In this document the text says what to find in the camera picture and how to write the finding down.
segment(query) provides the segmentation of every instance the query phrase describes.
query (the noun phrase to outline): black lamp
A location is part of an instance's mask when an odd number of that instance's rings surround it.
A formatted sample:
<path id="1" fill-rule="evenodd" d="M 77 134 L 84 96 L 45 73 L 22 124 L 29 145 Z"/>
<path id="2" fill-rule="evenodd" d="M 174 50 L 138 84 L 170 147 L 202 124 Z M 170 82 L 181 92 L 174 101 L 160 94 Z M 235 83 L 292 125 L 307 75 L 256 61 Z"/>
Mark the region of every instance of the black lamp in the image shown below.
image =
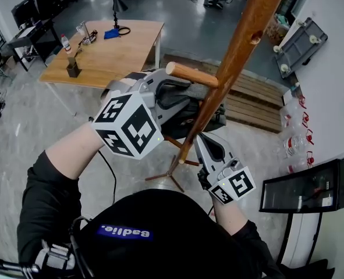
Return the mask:
<path id="1" fill-rule="evenodd" d="M 112 7 L 112 10 L 114 11 L 114 21 L 115 25 L 114 28 L 119 30 L 119 35 L 125 35 L 130 33 L 130 28 L 128 27 L 123 27 L 118 25 L 118 18 L 116 17 L 116 12 L 124 12 L 127 10 L 127 6 L 125 5 L 122 0 L 114 0 L 114 5 Z"/>

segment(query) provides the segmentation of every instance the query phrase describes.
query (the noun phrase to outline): gray floor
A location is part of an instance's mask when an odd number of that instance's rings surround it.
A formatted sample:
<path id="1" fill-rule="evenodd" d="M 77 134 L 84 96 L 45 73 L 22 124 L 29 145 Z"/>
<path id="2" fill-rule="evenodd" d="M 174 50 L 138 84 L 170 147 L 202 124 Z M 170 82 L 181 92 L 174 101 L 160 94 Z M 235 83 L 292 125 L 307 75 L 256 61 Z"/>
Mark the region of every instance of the gray floor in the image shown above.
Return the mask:
<path id="1" fill-rule="evenodd" d="M 165 23 L 162 52 L 195 60 L 221 61 L 238 24 L 246 0 L 226 3 L 223 10 L 205 8 L 203 0 L 123 0 L 129 7 L 120 19 L 156 20 Z M 79 0 L 55 18 L 58 34 L 71 37 L 83 20 L 112 20 L 112 0 Z M 259 76 L 289 87 L 276 66 L 272 44 L 267 36 L 254 50 L 244 67 Z"/>
<path id="2" fill-rule="evenodd" d="M 63 97 L 78 110 L 72 117 L 56 100 L 47 86 L 38 81 L 45 66 L 35 61 L 26 73 L 20 65 L 16 77 L 1 81 L 7 90 L 6 108 L 0 119 L 0 257 L 17 260 L 16 227 L 22 207 L 22 193 L 26 186 L 27 169 L 48 146 L 73 131 L 98 111 L 100 91 L 91 88 L 57 85 Z M 228 122 L 216 131 L 234 148 L 234 152 L 249 167 L 257 189 L 239 202 L 246 216 L 257 224 L 262 239 L 271 253 L 277 257 L 284 235 L 284 214 L 259 213 L 262 181 L 278 176 L 278 159 L 274 152 L 279 141 L 276 136 L 249 126 Z M 167 178 L 145 182 L 144 178 L 164 173 L 177 149 L 163 142 L 141 161 L 112 156 L 107 149 L 104 155 L 114 168 L 118 178 L 116 200 L 147 188 L 176 190 Z M 196 160 L 194 150 L 189 159 Z M 204 210 L 211 207 L 207 192 L 197 180 L 197 167 L 179 166 L 175 177 Z M 100 158 L 95 156 L 80 177 L 83 213 L 96 216 L 111 205 L 114 181 L 111 172 Z"/>

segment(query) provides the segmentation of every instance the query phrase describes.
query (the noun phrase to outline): wooden pallet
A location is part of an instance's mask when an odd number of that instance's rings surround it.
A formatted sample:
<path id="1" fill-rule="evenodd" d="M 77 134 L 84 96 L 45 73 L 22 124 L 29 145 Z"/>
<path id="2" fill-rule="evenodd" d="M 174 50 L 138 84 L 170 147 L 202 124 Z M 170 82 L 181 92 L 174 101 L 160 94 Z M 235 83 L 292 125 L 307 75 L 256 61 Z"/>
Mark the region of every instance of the wooden pallet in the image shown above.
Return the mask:
<path id="1" fill-rule="evenodd" d="M 273 133 L 281 132 L 280 90 L 243 74 L 226 98 L 226 117 Z"/>

